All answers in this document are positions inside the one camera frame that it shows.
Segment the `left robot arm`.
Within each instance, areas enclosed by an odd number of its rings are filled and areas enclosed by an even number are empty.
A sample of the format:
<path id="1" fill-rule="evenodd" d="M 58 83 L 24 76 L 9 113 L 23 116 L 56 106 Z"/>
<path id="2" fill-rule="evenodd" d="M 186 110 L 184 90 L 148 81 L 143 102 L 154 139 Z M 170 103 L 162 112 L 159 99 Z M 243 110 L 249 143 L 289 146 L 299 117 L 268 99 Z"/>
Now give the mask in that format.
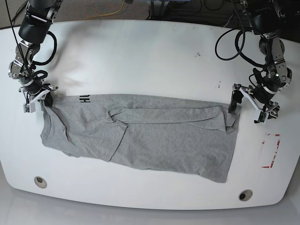
<path id="1" fill-rule="evenodd" d="M 230 58 L 218 58 L 230 61 L 240 56 L 254 66 L 249 77 L 254 77 L 255 82 L 247 87 L 233 85 L 228 112 L 234 113 L 242 99 L 247 98 L 255 108 L 254 123 L 265 124 L 269 119 L 276 119 L 280 110 L 279 104 L 272 98 L 292 81 L 292 71 L 284 58 L 285 46 L 279 37 L 280 25 L 286 20 L 285 8 L 278 0 L 242 0 L 240 4 L 249 21 L 249 31 L 260 36 L 259 50 L 264 55 L 265 63 L 259 64 L 242 52 L 247 28 L 241 22 L 234 41 L 237 53 Z"/>

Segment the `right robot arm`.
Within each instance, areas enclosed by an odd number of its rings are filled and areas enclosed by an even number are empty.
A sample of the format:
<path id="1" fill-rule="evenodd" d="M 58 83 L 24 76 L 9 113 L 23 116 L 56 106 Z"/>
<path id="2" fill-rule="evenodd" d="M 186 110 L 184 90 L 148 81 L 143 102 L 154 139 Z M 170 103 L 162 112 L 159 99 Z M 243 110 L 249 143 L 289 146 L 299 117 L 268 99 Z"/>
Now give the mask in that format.
<path id="1" fill-rule="evenodd" d="M 9 77 L 18 80 L 22 85 L 19 91 L 25 97 L 23 105 L 25 113 L 35 112 L 36 102 L 43 102 L 51 107 L 53 104 L 51 92 L 58 89 L 57 86 L 45 83 L 48 73 L 44 70 L 36 70 L 36 67 L 49 64 L 56 54 L 57 38 L 49 28 L 61 4 L 61 0 L 29 0 L 26 3 L 25 17 L 18 32 L 22 40 L 16 42 L 16 56 L 8 69 Z M 52 54 L 44 62 L 35 61 L 34 56 L 39 52 L 40 45 L 47 35 L 53 39 Z"/>

